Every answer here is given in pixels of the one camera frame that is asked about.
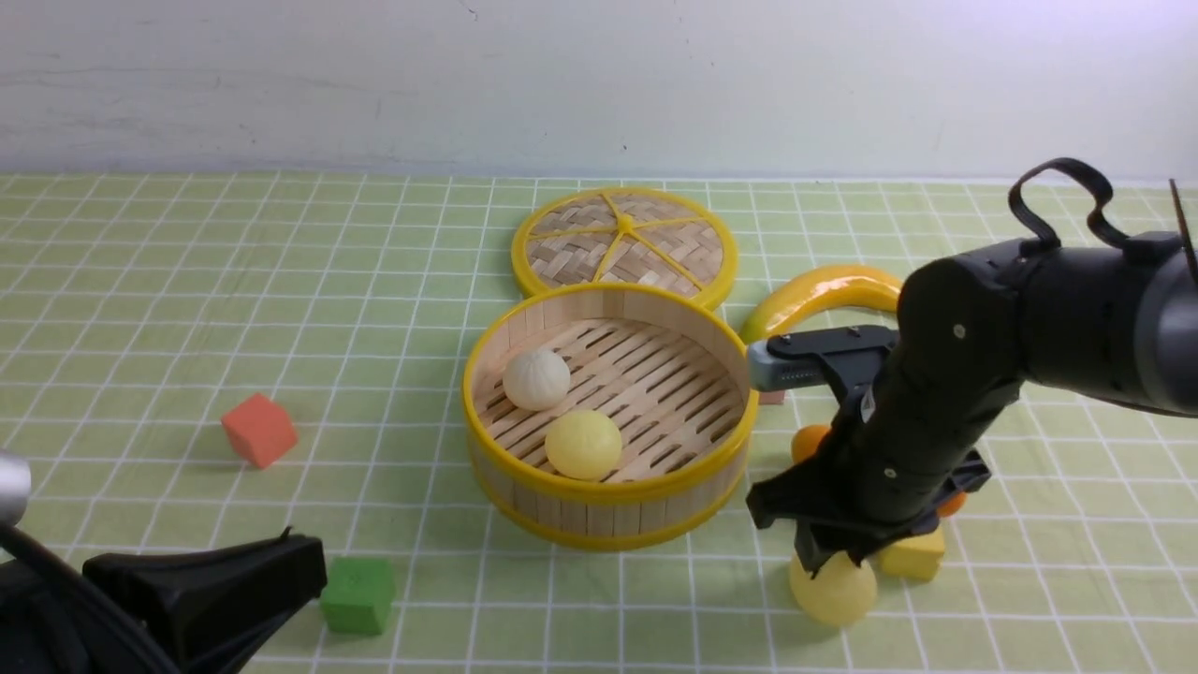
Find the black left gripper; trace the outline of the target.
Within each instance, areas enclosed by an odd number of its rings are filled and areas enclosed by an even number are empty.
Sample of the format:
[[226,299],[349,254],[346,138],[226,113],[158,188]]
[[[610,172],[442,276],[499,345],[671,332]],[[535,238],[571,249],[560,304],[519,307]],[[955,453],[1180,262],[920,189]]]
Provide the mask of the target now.
[[80,570],[6,526],[5,673],[238,673],[327,583],[323,545],[276,538]]

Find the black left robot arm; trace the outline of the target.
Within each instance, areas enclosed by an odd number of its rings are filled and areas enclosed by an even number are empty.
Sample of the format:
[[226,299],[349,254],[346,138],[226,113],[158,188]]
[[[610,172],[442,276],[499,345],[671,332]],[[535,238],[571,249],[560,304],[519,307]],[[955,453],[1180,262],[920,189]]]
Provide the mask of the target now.
[[238,673],[327,583],[317,538],[168,555],[107,553],[74,570],[19,529],[28,460],[4,453],[5,673]]

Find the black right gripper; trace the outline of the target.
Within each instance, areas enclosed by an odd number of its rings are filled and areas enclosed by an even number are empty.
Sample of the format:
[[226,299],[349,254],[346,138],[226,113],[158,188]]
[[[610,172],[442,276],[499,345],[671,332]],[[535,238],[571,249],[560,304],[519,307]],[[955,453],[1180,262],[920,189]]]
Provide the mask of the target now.
[[928,475],[816,453],[776,476],[754,482],[746,505],[760,530],[776,520],[792,521],[800,566],[818,577],[834,555],[846,555],[860,566],[878,549],[931,533],[940,524],[936,512],[940,503],[951,494],[975,493],[990,476],[975,449],[954,469]]

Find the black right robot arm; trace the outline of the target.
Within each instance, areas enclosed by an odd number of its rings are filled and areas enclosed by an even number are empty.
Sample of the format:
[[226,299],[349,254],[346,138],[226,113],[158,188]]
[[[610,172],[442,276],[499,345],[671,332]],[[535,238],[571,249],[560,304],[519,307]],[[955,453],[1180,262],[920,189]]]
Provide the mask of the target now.
[[1031,381],[1121,408],[1194,418],[1194,278],[1172,236],[1123,249],[1002,242],[921,266],[898,324],[846,326],[749,346],[754,389],[830,385],[813,456],[754,482],[754,526],[795,524],[816,575],[932,532],[988,482],[976,443]]

